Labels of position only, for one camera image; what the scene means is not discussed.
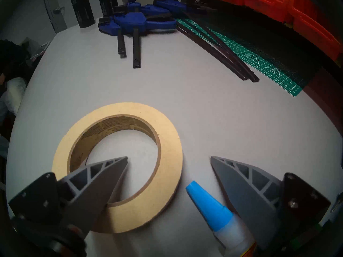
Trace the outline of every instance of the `green cutting mat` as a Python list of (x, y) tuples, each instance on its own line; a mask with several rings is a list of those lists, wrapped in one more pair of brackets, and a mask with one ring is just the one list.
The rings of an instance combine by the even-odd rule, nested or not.
[[(193, 22), (190, 19), (186, 20), (191, 25), (182, 21), (181, 19), (177, 19), (178, 22), (190, 29), (194, 34), (205, 39), (201, 34), (198, 33), (195, 27), (204, 33), (206, 32), (197, 23)], [(232, 49), (233, 52), (236, 53), (236, 55), (241, 60), (268, 76), (292, 96), (295, 97), (296, 95), (298, 95), (301, 90), (303, 90), (303, 88), (307, 85), (308, 81), (301, 77), (297, 72), (290, 70), (280, 61), (271, 56), (268, 56), (266, 53), (262, 52), (259, 48), (256, 48), (252, 44), (244, 41), (244, 46), (242, 46), (241, 44), (237, 43), (237, 41), (242, 43), (242, 40), (235, 39), (234, 37), (229, 38), (222, 35), (218, 31), (212, 31), (223, 42), (225, 42), (225, 44), (230, 47), (230, 49)]]

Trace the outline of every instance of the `glue bottle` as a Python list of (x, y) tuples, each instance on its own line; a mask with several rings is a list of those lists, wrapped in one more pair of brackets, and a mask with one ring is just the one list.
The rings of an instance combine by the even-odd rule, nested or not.
[(254, 237), (239, 216), (214, 199), (195, 181), (186, 187), (186, 191), (214, 236), (224, 246), (225, 256), (241, 257), (250, 249), (253, 250)]

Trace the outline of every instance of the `tape cardboard core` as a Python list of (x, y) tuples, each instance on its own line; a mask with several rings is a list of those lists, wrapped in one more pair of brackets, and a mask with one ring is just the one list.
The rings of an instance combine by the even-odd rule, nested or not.
[(54, 156), (52, 171), (57, 180), (78, 169), (104, 137), (122, 130), (141, 131), (152, 138), (158, 147), (157, 162), (138, 192), (107, 204), (93, 226), (96, 232), (125, 232), (150, 221), (167, 206), (180, 180), (182, 147), (173, 124), (156, 109), (131, 102), (104, 106), (70, 128)]

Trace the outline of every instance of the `clamp bar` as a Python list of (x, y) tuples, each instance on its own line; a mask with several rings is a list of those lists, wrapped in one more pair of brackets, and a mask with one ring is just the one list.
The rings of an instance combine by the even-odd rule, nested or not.
[(118, 54), (121, 58), (126, 58), (124, 35), (121, 29), (118, 30)]
[(133, 68), (141, 67), (141, 46), (138, 27), (133, 28)]

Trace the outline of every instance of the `table surface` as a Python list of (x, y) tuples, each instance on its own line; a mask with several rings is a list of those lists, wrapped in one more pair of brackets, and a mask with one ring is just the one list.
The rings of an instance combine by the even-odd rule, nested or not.
[[(125, 44), (128, 57), (120, 59), (116, 38), (100, 33), (96, 24), (57, 34), (27, 87), (8, 151), (9, 201), (51, 171), (62, 137), (99, 107), (139, 102), (174, 124), (184, 153), (174, 199), (136, 230), (90, 232), (89, 256), (221, 256), (185, 191), (195, 180), (224, 202), (211, 155), (260, 167), (278, 179), (295, 173), (331, 202), (343, 191), (342, 136), (304, 92), (292, 97), (255, 69), (258, 83), (242, 81), (177, 31), (142, 37), (139, 69), (132, 68), (132, 38), (125, 36)], [(100, 161), (101, 149), (92, 155)], [(151, 156), (156, 158), (152, 148)], [(149, 176), (152, 169), (146, 171)], [(332, 216), (327, 212), (322, 223)]]

